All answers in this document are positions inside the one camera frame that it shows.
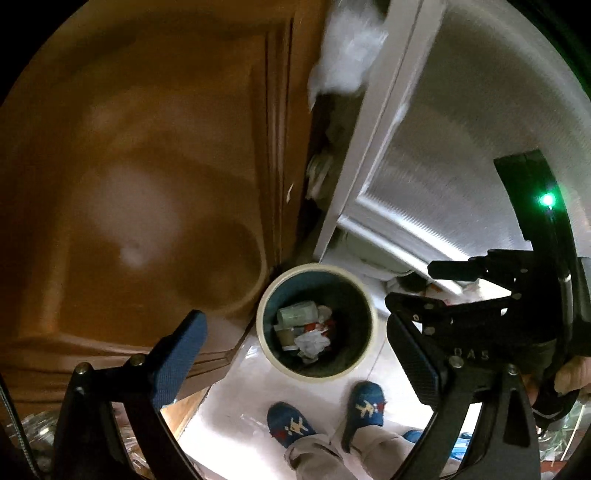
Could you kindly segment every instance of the trousers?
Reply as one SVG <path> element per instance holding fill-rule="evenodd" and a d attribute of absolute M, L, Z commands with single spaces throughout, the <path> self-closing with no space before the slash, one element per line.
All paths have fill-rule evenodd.
<path fill-rule="evenodd" d="M 359 457 L 371 478 L 390 480 L 414 447 L 403 437 L 409 430 L 412 428 L 388 421 L 384 427 L 362 427 L 353 436 L 351 452 Z M 295 470 L 297 480 L 357 480 L 328 435 L 322 433 L 296 440 L 286 450 L 285 459 Z M 441 475 L 454 473 L 459 466 L 458 460 L 449 459 Z"/>

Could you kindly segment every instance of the person's leg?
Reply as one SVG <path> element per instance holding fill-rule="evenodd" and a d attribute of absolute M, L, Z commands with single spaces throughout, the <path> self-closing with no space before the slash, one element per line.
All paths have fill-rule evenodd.
<path fill-rule="evenodd" d="M 287 450 L 285 459 L 298 480 L 356 480 L 327 435 L 316 433 L 306 418 L 287 403 L 267 414 L 271 435 Z"/>
<path fill-rule="evenodd" d="M 343 434 L 343 450 L 356 452 L 368 475 L 389 480 L 414 447 L 403 435 L 410 427 L 388 422 L 384 427 L 384 392 L 372 382 L 361 382 L 353 389 Z M 450 459 L 442 475 L 457 470 L 460 462 Z"/>

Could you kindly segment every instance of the trash can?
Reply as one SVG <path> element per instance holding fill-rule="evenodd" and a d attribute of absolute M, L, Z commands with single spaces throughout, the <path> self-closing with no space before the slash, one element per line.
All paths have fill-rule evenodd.
<path fill-rule="evenodd" d="M 336 335 L 330 351 L 304 365 L 301 358 L 284 352 L 274 332 L 277 310 L 312 300 L 333 310 Z M 376 335 L 377 315 L 354 275 L 339 267 L 306 264 L 288 270 L 265 291 L 256 313 L 256 332 L 269 361 L 289 377 L 321 382 L 342 377 L 368 353 Z"/>

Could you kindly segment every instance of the black wire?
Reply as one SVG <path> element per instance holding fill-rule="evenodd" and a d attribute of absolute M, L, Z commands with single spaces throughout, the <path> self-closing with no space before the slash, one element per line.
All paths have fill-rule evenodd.
<path fill-rule="evenodd" d="M 33 456 L 31 445 L 29 445 L 29 441 L 27 440 L 25 430 L 22 428 L 21 420 L 18 418 L 17 409 L 14 407 L 14 403 L 12 403 L 12 398 L 10 397 L 10 393 L 8 393 L 8 387 L 6 383 L 4 383 L 2 374 L 0 374 L 0 397 L 2 397 L 2 403 L 4 404 L 4 407 L 8 412 L 10 421 L 14 425 L 14 430 L 17 434 L 18 444 L 21 446 L 22 453 L 25 456 L 25 459 L 27 460 L 31 472 L 38 479 L 43 479 L 43 473 L 39 469 L 37 461 Z"/>

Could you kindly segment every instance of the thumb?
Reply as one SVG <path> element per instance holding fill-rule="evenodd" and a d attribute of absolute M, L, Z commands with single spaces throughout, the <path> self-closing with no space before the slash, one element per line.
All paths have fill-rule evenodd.
<path fill-rule="evenodd" d="M 591 384 L 591 358 L 576 356 L 556 374 L 554 389 L 566 394 Z"/>

